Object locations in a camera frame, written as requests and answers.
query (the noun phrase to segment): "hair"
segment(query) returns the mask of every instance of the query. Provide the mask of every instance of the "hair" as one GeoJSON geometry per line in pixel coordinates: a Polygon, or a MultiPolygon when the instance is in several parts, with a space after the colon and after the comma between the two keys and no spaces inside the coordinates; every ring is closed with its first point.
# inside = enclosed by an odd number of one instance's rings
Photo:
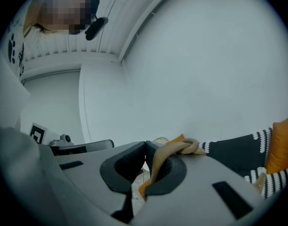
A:
{"type": "MultiPolygon", "coordinates": [[[[100,0],[91,0],[90,8],[86,8],[86,14],[89,15],[86,18],[86,21],[85,21],[86,24],[90,24],[91,20],[96,16],[99,3],[100,3],[100,0]]],[[[75,30],[70,31],[70,34],[78,34],[80,32],[80,31],[78,32],[78,30],[84,29],[83,26],[85,26],[85,24],[77,25],[75,30]]],[[[37,29],[39,33],[43,33],[43,34],[54,33],[53,31],[50,31],[44,28],[40,24],[34,24],[33,28],[37,29]]]]}

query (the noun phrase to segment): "orange pillow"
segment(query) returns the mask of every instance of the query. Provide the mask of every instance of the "orange pillow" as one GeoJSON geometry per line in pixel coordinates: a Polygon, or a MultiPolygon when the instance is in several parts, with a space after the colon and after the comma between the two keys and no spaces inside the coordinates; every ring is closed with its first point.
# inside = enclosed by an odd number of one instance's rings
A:
{"type": "Polygon", "coordinates": [[[184,139],[185,139],[184,135],[181,134],[180,136],[178,136],[177,138],[173,139],[172,141],[168,141],[168,142],[166,143],[166,145],[170,145],[170,144],[173,144],[173,143],[175,143],[175,142],[182,141],[182,140],[184,140],[184,139]]]}
{"type": "Polygon", "coordinates": [[[288,168],[288,119],[275,122],[272,127],[272,141],[266,163],[267,174],[288,168]]]}

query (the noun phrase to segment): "white ceiling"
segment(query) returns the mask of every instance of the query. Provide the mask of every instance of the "white ceiling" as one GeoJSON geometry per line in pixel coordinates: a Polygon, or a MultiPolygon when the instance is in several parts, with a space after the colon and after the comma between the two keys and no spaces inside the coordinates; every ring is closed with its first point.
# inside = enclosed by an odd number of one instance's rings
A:
{"type": "Polygon", "coordinates": [[[106,16],[109,23],[92,41],[85,34],[61,35],[35,32],[25,42],[25,70],[31,62],[45,56],[68,52],[125,55],[137,30],[162,0],[100,0],[97,17],[106,16]]]}

